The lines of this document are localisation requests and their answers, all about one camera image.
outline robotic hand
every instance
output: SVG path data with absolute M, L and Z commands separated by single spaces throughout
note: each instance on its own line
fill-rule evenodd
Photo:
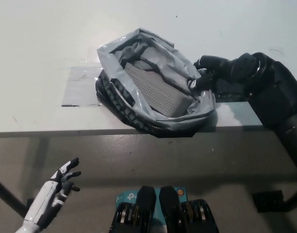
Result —
M 189 83 L 191 91 L 206 88 L 214 78 L 243 85 L 252 109 L 297 167 L 297 81 L 287 67 L 261 52 L 232 61 L 202 56 L 194 65 L 205 73 Z M 253 200 L 259 212 L 290 211 L 297 207 L 297 192 L 287 201 L 281 190 L 253 194 Z
M 16 233 L 38 233 L 47 228 L 62 208 L 70 192 L 80 191 L 73 182 L 68 181 L 71 177 L 81 174 L 80 171 L 70 172 L 78 164 L 78 158 L 68 161 L 45 182 L 27 212 L 22 227 Z

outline robot finger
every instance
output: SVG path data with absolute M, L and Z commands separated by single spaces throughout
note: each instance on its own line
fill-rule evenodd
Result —
M 80 172 L 80 171 L 69 172 L 69 173 L 67 173 L 67 174 L 61 179 L 61 181 L 62 181 L 62 182 L 65 182 L 65 181 L 69 180 L 69 179 L 72 178 L 72 177 L 76 177 L 76 176 L 80 176 L 80 175 L 81 175 L 81 172 Z
M 73 160 L 68 161 L 59 169 L 62 173 L 62 176 L 66 175 L 72 168 L 78 166 L 79 158 L 74 158 Z

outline gray plastic bag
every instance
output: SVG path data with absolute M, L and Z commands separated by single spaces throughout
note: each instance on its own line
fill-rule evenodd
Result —
M 167 84 L 187 95 L 191 95 L 187 79 L 201 78 L 195 66 L 174 48 L 174 44 L 158 35 L 137 29 L 101 46 L 97 52 L 103 66 L 100 77 L 105 92 L 118 112 L 130 121 L 127 124 L 149 133 L 149 126 L 169 132 L 194 131 L 214 111 L 215 100 L 211 90 L 193 93 L 194 101 L 187 113 L 176 118 L 166 117 L 148 105 L 132 78 L 123 69 L 127 62 L 144 70 L 157 67 Z

